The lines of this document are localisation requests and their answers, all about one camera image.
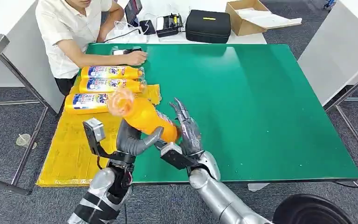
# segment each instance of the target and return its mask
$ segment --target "black carrying bag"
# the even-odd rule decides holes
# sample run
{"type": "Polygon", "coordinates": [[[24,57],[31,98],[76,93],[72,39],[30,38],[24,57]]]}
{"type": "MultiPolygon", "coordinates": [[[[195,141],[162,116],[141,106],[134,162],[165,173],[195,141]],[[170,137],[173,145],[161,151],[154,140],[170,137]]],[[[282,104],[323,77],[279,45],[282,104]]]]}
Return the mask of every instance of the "black carrying bag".
{"type": "Polygon", "coordinates": [[[230,14],[191,10],[186,20],[186,39],[206,43],[227,43],[231,34],[230,14]]]}

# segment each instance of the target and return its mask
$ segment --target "cardboard box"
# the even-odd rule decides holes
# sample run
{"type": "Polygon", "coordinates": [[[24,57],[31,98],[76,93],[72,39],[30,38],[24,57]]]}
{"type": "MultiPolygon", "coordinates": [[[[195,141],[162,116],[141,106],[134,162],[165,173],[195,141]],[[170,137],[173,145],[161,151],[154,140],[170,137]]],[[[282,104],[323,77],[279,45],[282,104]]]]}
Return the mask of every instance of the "cardboard box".
{"type": "MultiPolygon", "coordinates": [[[[263,24],[263,27],[258,26],[248,20],[241,18],[241,16],[236,12],[236,10],[245,9],[245,8],[252,8],[252,10],[269,12],[268,8],[265,7],[259,0],[239,0],[239,1],[227,2],[226,13],[230,14],[231,29],[234,31],[234,33],[237,36],[264,33],[268,29],[288,27],[288,26],[301,24],[301,18],[293,19],[287,24],[285,24],[285,22],[282,24],[277,24],[276,22],[273,22],[270,18],[265,17],[264,20],[254,21],[254,22],[259,22],[259,24],[263,24]]],[[[278,17],[278,19],[281,18],[283,20],[286,20],[285,18],[277,15],[271,14],[271,16],[276,16],[278,17]]]]}

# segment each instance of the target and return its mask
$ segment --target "man's arm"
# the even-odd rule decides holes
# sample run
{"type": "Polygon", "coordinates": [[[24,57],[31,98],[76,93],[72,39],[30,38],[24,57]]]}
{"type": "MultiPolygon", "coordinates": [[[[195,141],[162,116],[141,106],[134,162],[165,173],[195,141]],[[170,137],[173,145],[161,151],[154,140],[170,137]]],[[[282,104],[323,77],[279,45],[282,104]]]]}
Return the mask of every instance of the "man's arm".
{"type": "Polygon", "coordinates": [[[99,29],[99,35],[97,38],[97,42],[103,42],[106,38],[106,35],[115,27],[115,21],[120,21],[124,16],[124,10],[114,1],[112,2],[112,6],[108,10],[109,15],[106,18],[105,23],[99,29]]]}
{"type": "Polygon", "coordinates": [[[79,68],[86,66],[104,65],[141,65],[145,62],[147,53],[134,51],[127,55],[88,55],[82,52],[80,47],[72,39],[61,40],[57,46],[73,61],[79,68]]]}

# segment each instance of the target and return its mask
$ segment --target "zipper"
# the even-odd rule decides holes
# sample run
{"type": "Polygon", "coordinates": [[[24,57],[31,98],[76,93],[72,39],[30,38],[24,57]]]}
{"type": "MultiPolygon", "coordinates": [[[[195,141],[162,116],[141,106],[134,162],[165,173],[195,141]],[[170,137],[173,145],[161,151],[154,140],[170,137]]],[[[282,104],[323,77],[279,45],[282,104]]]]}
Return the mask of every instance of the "zipper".
{"type": "Polygon", "coordinates": [[[209,36],[209,37],[227,37],[227,36],[230,36],[230,34],[207,34],[207,33],[202,33],[202,32],[195,32],[195,31],[187,31],[187,33],[190,33],[190,34],[199,34],[199,35],[203,35],[203,36],[209,36]]]}

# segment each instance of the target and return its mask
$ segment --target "gray carpet floor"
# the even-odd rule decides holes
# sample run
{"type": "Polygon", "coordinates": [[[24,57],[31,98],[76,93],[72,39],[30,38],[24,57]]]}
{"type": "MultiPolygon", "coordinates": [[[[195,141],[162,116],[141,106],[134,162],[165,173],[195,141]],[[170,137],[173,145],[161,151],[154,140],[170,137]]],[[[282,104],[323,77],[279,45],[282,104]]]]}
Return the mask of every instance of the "gray carpet floor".
{"type": "MultiPolygon", "coordinates": [[[[288,18],[303,18],[303,25],[270,30],[264,34],[268,43],[287,43],[298,58],[327,15],[321,10],[323,0],[264,0],[272,12],[288,18]]],[[[23,88],[0,88],[0,100],[27,99],[23,88]]],[[[343,110],[358,131],[358,103],[343,103],[343,110]]],[[[10,181],[25,148],[15,145],[19,133],[31,133],[42,111],[40,105],[0,106],[0,179],[10,181]]],[[[358,143],[337,111],[328,113],[358,167],[358,143]]],[[[38,147],[32,151],[20,186],[33,189],[29,196],[19,196],[0,189],[0,224],[65,223],[87,188],[40,188],[33,186],[47,155],[58,118],[47,115],[38,147]]],[[[325,197],[341,207],[358,224],[358,189],[329,182],[273,183],[250,192],[246,184],[228,184],[253,210],[271,219],[277,205],[297,193],[325,197]]],[[[117,223],[124,223],[122,212],[117,223]]],[[[137,224],[214,224],[216,219],[198,194],[188,185],[135,186],[127,203],[127,223],[137,224]]]]}

